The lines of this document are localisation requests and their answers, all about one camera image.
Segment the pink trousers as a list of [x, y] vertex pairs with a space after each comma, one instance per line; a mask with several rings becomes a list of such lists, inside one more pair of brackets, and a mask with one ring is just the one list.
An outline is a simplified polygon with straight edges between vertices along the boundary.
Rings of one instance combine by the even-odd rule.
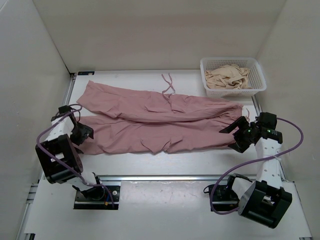
[[166, 91], [124, 89], [89, 81], [77, 100], [90, 116], [80, 122], [94, 136], [87, 155], [177, 153], [222, 148], [234, 142], [222, 129], [243, 114], [238, 102]]

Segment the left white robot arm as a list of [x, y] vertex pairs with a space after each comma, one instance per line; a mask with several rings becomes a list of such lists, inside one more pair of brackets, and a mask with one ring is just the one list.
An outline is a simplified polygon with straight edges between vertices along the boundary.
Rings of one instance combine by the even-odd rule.
[[100, 201], [106, 196], [100, 178], [84, 170], [79, 146], [94, 138], [94, 130], [75, 117], [80, 104], [64, 105], [51, 118], [51, 127], [36, 139], [35, 151], [44, 175], [51, 184], [70, 184], [86, 199]]

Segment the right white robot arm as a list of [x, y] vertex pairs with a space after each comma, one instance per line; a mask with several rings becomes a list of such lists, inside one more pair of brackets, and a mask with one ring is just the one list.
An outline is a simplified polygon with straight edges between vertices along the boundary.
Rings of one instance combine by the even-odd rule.
[[234, 173], [223, 185], [214, 184], [209, 190], [211, 211], [225, 214], [235, 211], [238, 215], [274, 229], [292, 203], [292, 194], [284, 189], [281, 177], [280, 153], [283, 136], [276, 130], [277, 116], [262, 112], [253, 122], [244, 116], [220, 130], [233, 134], [234, 143], [229, 147], [244, 153], [250, 145], [255, 146], [262, 164], [256, 179]]

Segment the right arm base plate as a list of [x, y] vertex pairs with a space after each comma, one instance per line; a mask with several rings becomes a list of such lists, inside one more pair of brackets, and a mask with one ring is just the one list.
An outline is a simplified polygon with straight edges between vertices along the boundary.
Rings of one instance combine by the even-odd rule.
[[210, 200], [211, 211], [219, 215], [237, 212], [240, 216], [249, 216], [259, 211], [263, 195], [252, 182], [234, 183], [229, 185], [209, 185], [208, 193], [212, 194]]

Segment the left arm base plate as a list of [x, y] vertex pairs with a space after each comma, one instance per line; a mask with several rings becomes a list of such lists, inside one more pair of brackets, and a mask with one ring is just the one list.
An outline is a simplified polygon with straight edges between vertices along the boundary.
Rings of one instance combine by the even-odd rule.
[[112, 181], [102, 182], [110, 191], [111, 197], [106, 190], [102, 190], [101, 193], [97, 193], [94, 197], [85, 197], [79, 190], [76, 191], [73, 209], [74, 210], [118, 210], [120, 195], [121, 195], [121, 183]]

